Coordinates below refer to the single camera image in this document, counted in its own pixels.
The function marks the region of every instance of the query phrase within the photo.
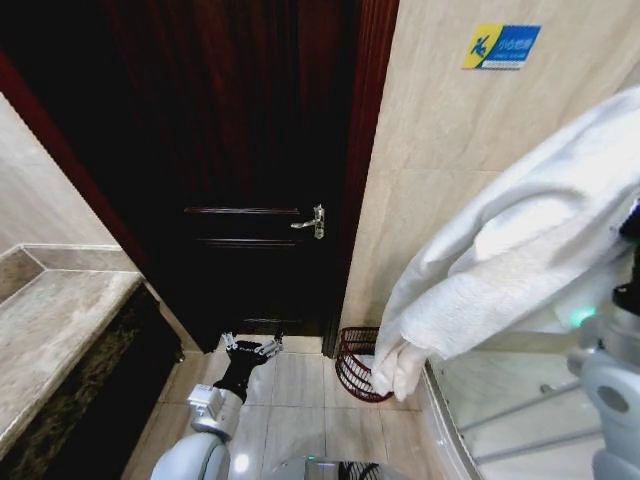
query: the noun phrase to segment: beige floor tile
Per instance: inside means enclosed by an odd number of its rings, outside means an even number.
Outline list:
[[[260,477],[269,412],[269,407],[242,407],[238,429],[229,444],[230,480],[255,480]]]
[[[324,408],[271,407],[263,475],[304,455],[325,455]]]
[[[278,355],[272,405],[324,407],[322,358],[297,353]]]
[[[158,401],[185,403],[195,384],[216,382],[222,378],[228,365],[229,358],[224,350],[216,350],[206,355],[186,352],[184,362],[173,367]]]
[[[445,480],[421,412],[380,410],[389,465],[414,480]]]
[[[420,400],[416,389],[404,402],[398,401],[396,397],[391,397],[381,403],[368,403],[358,400],[351,395],[340,383],[335,371],[335,361],[330,358],[323,358],[324,369],[324,398],[327,408],[379,408],[383,410],[420,410]]]
[[[387,463],[379,410],[327,408],[325,429],[327,458]]]
[[[285,353],[322,353],[322,337],[285,336],[282,347]]]
[[[148,479],[162,454],[183,436],[194,433],[186,405],[156,404],[138,444],[129,459],[122,478]]]
[[[249,377],[249,389],[245,405],[271,405],[273,384],[276,376],[276,359],[253,369]]]

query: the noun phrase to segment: wall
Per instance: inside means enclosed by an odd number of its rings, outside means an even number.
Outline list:
[[[18,243],[117,244],[0,94],[0,253]]]
[[[518,72],[460,68],[480,23],[540,24]],[[401,0],[342,315],[378,325],[420,246],[511,163],[640,79],[635,0]]]

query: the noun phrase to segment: countertop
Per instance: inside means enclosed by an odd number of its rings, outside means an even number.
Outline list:
[[[0,304],[0,458],[141,282],[137,272],[45,270]]]

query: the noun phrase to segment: yellow sign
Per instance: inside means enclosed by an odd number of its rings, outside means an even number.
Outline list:
[[[539,32],[539,25],[479,25],[467,48],[462,68],[522,68]]]

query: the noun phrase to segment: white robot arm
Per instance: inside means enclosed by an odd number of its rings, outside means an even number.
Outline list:
[[[600,412],[605,448],[593,458],[596,480],[640,480],[640,206],[620,228],[636,244],[631,281],[613,291],[613,314],[580,328],[568,367]]]
[[[211,385],[196,385],[188,403],[191,426],[198,432],[183,438],[156,463],[152,480],[226,480],[230,455],[227,443],[238,427],[240,407],[247,399],[251,372],[282,350],[282,335],[264,344],[236,342],[226,333],[231,363],[224,377]]]

